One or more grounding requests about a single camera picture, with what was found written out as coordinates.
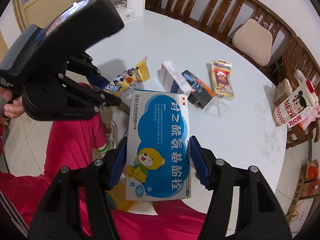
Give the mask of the person's left hand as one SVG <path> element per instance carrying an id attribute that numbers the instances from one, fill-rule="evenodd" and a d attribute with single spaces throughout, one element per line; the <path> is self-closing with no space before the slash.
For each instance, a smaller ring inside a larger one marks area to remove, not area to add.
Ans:
<path id="1" fill-rule="evenodd" d="M 7 100 L 10 101 L 12 99 L 12 91 L 1 87 L 1 96 Z M 18 98 L 14 99 L 12 103 L 6 103 L 4 105 L 4 116 L 6 118 L 17 118 L 21 116 L 23 113 L 25 113 L 25 110 L 23 108 L 22 103 L 22 96 L 19 96 Z"/>

